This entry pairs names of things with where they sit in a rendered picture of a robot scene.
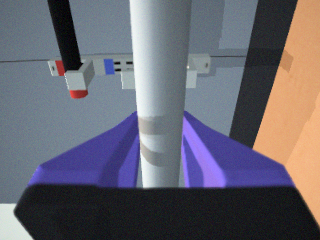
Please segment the black metal bar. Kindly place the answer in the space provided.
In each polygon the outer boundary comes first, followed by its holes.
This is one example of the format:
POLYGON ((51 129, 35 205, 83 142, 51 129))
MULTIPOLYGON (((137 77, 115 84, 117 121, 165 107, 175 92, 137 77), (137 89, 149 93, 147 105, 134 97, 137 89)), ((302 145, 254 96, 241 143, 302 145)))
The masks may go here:
MULTIPOLYGON (((65 73, 82 66, 69 0, 47 0, 65 73)), ((88 90, 71 90, 74 99, 84 98, 88 90)))

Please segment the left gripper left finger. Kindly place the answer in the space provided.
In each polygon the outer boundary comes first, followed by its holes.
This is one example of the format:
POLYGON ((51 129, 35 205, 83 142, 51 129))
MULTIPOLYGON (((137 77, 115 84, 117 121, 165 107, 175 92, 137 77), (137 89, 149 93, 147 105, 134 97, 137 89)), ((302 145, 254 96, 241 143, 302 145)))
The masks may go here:
POLYGON ((53 183, 117 187, 118 178, 118 187, 137 187, 139 159, 135 111, 115 127, 40 164, 27 186, 53 183))

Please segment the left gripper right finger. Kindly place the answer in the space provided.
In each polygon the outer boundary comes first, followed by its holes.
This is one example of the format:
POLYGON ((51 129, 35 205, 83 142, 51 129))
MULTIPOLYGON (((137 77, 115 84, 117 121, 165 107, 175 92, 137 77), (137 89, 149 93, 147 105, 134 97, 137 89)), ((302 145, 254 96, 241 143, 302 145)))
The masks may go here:
POLYGON ((296 187, 283 164, 209 128, 187 111, 181 153, 185 187, 296 187))

